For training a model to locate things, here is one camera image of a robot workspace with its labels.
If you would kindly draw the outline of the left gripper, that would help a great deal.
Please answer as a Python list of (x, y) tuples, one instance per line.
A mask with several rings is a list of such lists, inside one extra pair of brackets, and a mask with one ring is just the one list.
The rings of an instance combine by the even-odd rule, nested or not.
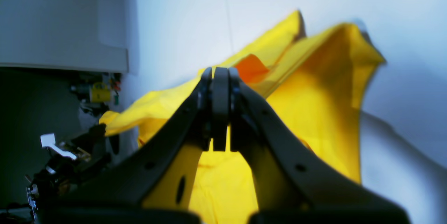
[(49, 200), (67, 194), (111, 167), (113, 155), (119, 154), (120, 137), (105, 136), (105, 124), (94, 125), (85, 133), (59, 141), (60, 148), (73, 152), (78, 160), (61, 157), (50, 148), (50, 159), (32, 178), (27, 187), (28, 204), (34, 224), (39, 224), (38, 215)]

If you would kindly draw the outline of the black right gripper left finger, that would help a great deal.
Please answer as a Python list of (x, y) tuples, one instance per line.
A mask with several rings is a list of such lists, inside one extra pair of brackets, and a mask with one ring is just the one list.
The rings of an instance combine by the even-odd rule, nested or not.
[(40, 224), (200, 224), (188, 211), (199, 158), (210, 143), (212, 69), (139, 151), (38, 210)]

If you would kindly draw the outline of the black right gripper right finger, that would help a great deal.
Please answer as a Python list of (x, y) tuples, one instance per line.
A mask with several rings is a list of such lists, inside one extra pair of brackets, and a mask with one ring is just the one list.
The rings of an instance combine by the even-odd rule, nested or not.
[(258, 213), (251, 224), (408, 224), (398, 205), (354, 183), (306, 148), (235, 68), (213, 77), (213, 149), (248, 163)]

